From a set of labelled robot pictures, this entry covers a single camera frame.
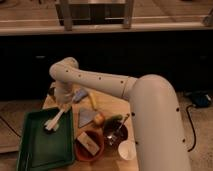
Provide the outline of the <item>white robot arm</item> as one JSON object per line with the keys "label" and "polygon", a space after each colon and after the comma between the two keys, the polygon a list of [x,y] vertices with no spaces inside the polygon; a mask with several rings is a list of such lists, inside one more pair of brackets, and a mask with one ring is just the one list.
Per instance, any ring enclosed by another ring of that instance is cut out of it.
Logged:
{"label": "white robot arm", "polygon": [[191,171],[179,102],[167,79],[84,71],[73,57],[52,64],[49,74],[61,104],[71,101],[74,83],[129,102],[139,171]]}

